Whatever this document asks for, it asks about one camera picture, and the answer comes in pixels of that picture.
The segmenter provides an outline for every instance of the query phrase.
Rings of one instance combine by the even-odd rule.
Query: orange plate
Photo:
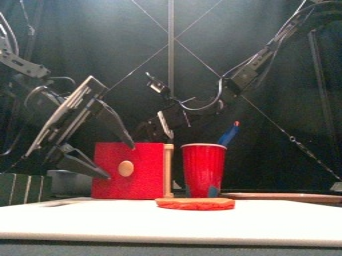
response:
[[[235,200],[228,198],[156,198],[159,207],[177,210],[228,210],[235,207]]]

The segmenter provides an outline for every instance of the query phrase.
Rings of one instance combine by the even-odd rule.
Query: cable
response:
[[[4,15],[2,15],[1,12],[0,12],[0,19],[1,19],[1,23],[2,23],[4,26],[5,26],[5,30],[6,30],[6,31],[9,32],[9,34],[10,34],[10,38],[12,38],[12,42],[13,42],[13,53],[14,53],[16,55],[18,55],[18,46],[17,46],[16,36],[14,36],[14,33],[13,33],[13,31],[12,31],[12,28],[10,28],[10,26],[8,25],[8,22],[6,22],[5,17],[4,17]]]
[[[187,111],[200,111],[200,110],[208,109],[209,107],[212,107],[216,104],[216,102],[219,101],[220,95],[221,95],[221,78],[219,79],[219,89],[217,89],[216,97],[205,106],[203,106],[200,108],[188,108],[179,100],[176,100],[176,101],[177,101],[179,105],[181,106],[181,108],[184,110],[187,110]]]

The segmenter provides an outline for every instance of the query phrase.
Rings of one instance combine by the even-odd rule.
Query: black curtain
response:
[[[72,77],[76,84],[88,75],[95,76],[111,88],[105,102],[119,113],[128,131],[133,132],[164,104],[145,86],[145,72],[168,81],[168,1],[22,2],[28,22],[36,29],[32,62],[42,64],[53,76]],[[179,99],[196,97],[204,100],[215,96],[217,75],[264,47],[300,2],[175,0],[173,94]],[[0,3],[24,57],[30,50],[28,42],[32,38],[21,7],[20,1]],[[227,127],[239,120],[240,132],[227,151],[223,188],[328,190],[335,178],[276,128],[276,125],[283,128],[342,175],[340,22],[318,27],[316,38],[335,140],[331,141],[322,108],[308,37],[303,34],[280,48],[264,82],[245,93],[272,122],[241,98],[236,98],[217,116],[197,126],[175,131],[172,169],[180,185],[180,145],[216,142]],[[91,121],[72,137],[72,145],[92,157],[96,141],[116,140],[108,130]]]

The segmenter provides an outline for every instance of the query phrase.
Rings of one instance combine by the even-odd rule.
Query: plastic cup rim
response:
[[[181,145],[180,148],[188,147],[188,146],[213,146],[213,147],[227,149],[227,147],[224,147],[223,145],[215,144],[215,143],[189,143],[189,144]]]

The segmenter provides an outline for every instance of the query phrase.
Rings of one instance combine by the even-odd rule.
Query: round knob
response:
[[[119,174],[123,177],[129,177],[133,173],[133,164],[129,161],[123,161],[117,167]]]

